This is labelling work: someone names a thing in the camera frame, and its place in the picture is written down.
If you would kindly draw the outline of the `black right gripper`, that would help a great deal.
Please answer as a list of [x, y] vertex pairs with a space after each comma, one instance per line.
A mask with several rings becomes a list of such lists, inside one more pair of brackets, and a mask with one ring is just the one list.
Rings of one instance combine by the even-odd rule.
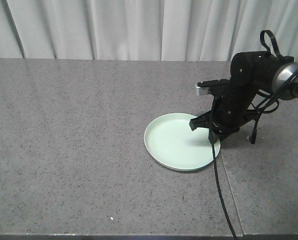
[[263, 80], [259, 71], [263, 62], [262, 51], [237, 53], [230, 64], [230, 79], [222, 96], [216, 101], [213, 111], [208, 111], [192, 118], [189, 126], [192, 131], [197, 128], [211, 128], [208, 140], [211, 144], [223, 141], [239, 130], [240, 120], [247, 111], [257, 91], [262, 88]]

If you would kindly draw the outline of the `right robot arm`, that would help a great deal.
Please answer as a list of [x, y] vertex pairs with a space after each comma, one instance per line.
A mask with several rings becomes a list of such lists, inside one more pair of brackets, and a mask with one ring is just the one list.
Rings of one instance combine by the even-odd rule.
[[198, 95], [214, 96], [210, 111], [189, 121], [191, 130], [209, 128], [210, 142], [224, 140], [239, 131], [279, 100], [298, 99], [298, 62], [266, 51], [237, 53], [230, 65], [230, 79], [199, 82]]

